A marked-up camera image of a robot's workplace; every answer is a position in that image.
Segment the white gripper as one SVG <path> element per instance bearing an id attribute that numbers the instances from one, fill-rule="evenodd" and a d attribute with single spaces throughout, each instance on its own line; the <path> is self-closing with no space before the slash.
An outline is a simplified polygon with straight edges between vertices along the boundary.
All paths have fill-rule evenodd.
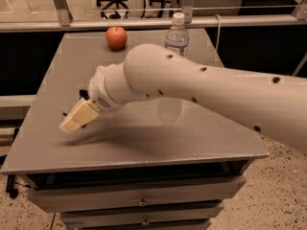
<path id="1" fill-rule="evenodd" d="M 73 132 L 92 122 L 100 115 L 100 109 L 109 111 L 124 105 L 124 71 L 122 64 L 99 65 L 88 85 L 90 100 L 80 98 L 64 117 L 59 129 Z"/>

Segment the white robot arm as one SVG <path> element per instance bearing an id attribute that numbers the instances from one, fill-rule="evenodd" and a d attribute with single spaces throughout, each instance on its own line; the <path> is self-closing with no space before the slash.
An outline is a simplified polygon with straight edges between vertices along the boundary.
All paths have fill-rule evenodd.
<path id="1" fill-rule="evenodd" d="M 73 132 L 103 111 L 161 97 L 189 101 L 307 152 L 307 80 L 201 65 L 155 44 L 132 48 L 123 62 L 99 66 L 88 99 L 76 102 L 59 128 Z"/>

